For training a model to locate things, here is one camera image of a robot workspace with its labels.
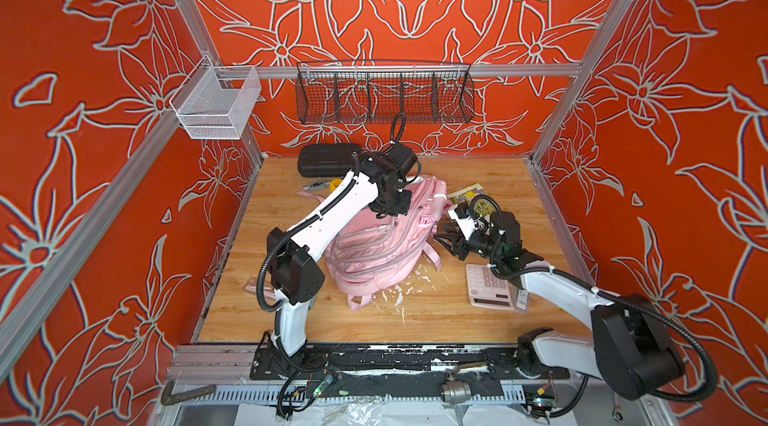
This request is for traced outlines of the colourful picture book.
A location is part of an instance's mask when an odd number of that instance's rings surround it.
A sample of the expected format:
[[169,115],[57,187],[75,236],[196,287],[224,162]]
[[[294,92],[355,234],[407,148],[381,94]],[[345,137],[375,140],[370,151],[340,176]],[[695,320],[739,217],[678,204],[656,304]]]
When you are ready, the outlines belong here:
[[484,195],[485,193],[486,191],[482,187],[482,185],[479,183],[475,183],[471,186],[449,193],[447,195],[447,198],[454,205],[458,205],[461,203],[470,204],[476,196]]

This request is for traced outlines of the pink student backpack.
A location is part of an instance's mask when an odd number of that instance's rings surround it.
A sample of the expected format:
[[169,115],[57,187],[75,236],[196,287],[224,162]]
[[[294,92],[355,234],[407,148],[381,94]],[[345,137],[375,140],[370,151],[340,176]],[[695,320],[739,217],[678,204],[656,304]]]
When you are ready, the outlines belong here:
[[406,214],[379,218],[364,208],[324,252],[330,276],[354,311],[369,304],[376,293],[407,279],[422,256],[442,270],[442,260],[429,239],[445,211],[446,183],[424,175],[405,190],[412,194]]

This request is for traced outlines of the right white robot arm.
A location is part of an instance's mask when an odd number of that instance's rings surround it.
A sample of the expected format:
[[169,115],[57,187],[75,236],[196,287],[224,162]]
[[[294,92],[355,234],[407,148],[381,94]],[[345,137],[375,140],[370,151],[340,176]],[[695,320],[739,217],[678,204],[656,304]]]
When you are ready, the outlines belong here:
[[[718,371],[703,345],[682,326],[657,312],[644,296],[619,296],[557,269],[523,247],[520,224],[499,206],[489,216],[476,211],[487,195],[452,205],[435,240],[458,259],[475,254],[487,260],[497,281],[545,299],[578,320],[591,333],[571,337],[551,328],[532,330],[517,340],[516,367],[535,377],[549,367],[605,382],[626,400],[650,395],[677,403],[711,397]],[[693,391],[671,393],[665,386],[682,378],[686,366],[673,340],[680,336],[698,355],[704,380]]]

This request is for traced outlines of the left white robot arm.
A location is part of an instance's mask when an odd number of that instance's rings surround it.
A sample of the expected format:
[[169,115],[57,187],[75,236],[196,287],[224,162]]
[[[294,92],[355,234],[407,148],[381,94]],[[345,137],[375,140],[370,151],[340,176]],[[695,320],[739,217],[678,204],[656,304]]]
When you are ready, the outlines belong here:
[[310,304],[325,281],[318,261],[334,237],[365,208],[379,217],[408,212],[412,193],[407,190],[407,175],[418,159],[400,142],[405,127],[406,114],[400,112],[392,121],[384,151],[354,153],[339,189],[298,224],[268,236],[256,297],[263,311],[275,315],[272,343],[288,361],[307,342]]

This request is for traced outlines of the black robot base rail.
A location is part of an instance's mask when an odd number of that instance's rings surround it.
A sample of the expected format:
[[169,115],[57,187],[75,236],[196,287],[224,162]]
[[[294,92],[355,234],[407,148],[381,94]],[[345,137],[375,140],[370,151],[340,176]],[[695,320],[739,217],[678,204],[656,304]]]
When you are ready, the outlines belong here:
[[548,368],[533,378],[522,375],[515,362],[514,344],[461,343],[308,343],[291,360],[304,367],[293,384],[306,381],[313,388],[331,375],[329,396],[394,398],[436,397],[449,380],[469,384],[479,396],[501,396],[504,384],[530,391],[538,386],[569,384],[575,376],[562,368]]

